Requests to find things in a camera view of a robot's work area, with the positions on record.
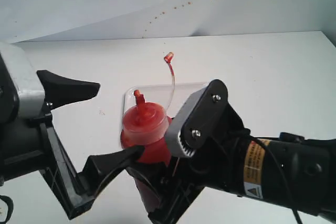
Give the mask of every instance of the black cable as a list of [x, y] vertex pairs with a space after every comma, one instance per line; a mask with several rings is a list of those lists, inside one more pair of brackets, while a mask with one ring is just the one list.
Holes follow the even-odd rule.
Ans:
[[284, 183], [284, 185], [285, 185], [285, 189], [286, 189], [287, 197], [288, 197], [288, 199], [289, 199], [289, 203], [290, 203], [290, 205], [291, 205], [291, 209], [292, 209], [292, 212], [293, 212], [294, 217], [295, 217], [295, 219], [296, 219], [296, 222], [297, 222], [298, 224], [303, 224], [303, 223], [302, 223], [302, 220], [301, 220], [301, 218], [300, 218], [300, 216], [299, 216], [299, 213], [298, 213], [298, 209], [297, 209], [297, 207], [296, 207], [296, 204], [295, 204], [295, 202], [294, 202], [294, 200], [293, 200], [293, 196], [292, 196], [291, 190], [290, 190], [290, 188], [289, 188], [287, 178], [285, 177], [285, 174], [284, 174], [283, 170], [281, 169], [281, 166], [280, 166], [280, 164], [278, 163], [277, 158], [274, 156], [273, 152], [270, 151], [270, 149], [267, 147], [267, 145], [264, 144], [260, 139], [255, 138], [255, 137], [253, 137], [253, 136], [243, 136], [243, 137], [247, 137], [247, 138], [250, 139], [251, 141], [253, 141], [253, 142], [255, 142], [256, 144], [258, 144], [261, 148], [263, 148], [263, 149], [265, 150], [265, 152], [267, 152], [267, 153], [272, 157], [272, 159], [273, 159], [275, 165], [277, 166], [277, 169], [278, 169], [279, 172], [280, 172], [280, 176], [281, 176], [281, 178], [282, 178], [282, 180], [283, 180], [283, 183]]

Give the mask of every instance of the white backdrop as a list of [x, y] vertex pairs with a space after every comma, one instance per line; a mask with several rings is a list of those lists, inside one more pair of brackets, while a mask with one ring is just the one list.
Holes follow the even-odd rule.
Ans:
[[311, 30], [322, 30], [336, 41], [336, 0], [166, 0], [139, 12], [34, 41]]

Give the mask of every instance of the warning label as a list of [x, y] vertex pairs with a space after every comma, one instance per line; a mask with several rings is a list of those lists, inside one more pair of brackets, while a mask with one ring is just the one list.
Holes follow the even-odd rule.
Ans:
[[[261, 139], [268, 145], [270, 140]], [[263, 198], [261, 191], [261, 171], [263, 169], [263, 161], [265, 150], [255, 142], [251, 142], [245, 156], [244, 163], [244, 188], [247, 196], [258, 199]]]

